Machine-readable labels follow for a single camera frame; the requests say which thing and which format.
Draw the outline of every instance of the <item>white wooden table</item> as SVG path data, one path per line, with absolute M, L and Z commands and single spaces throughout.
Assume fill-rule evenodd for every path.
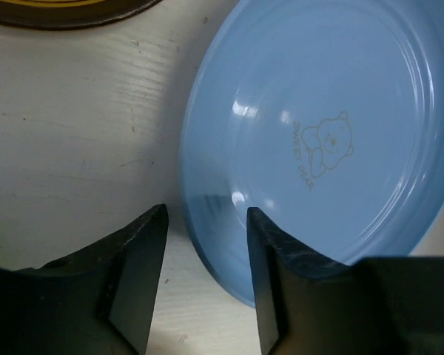
M 166 203 L 149 355 L 260 352 L 255 311 L 186 236 L 177 176 L 192 81 L 236 2 L 163 0 L 73 33 L 0 27 L 0 266 L 42 266 Z M 444 210 L 416 252 L 444 254 Z

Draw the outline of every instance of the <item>teddy bear print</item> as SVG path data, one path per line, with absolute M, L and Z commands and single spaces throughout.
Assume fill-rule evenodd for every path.
M 309 153 L 311 176 L 320 177 L 326 170 L 333 170 L 345 157 L 354 153 L 352 130 L 347 112 L 339 117 L 322 120 L 317 126 L 303 130 L 302 139 Z

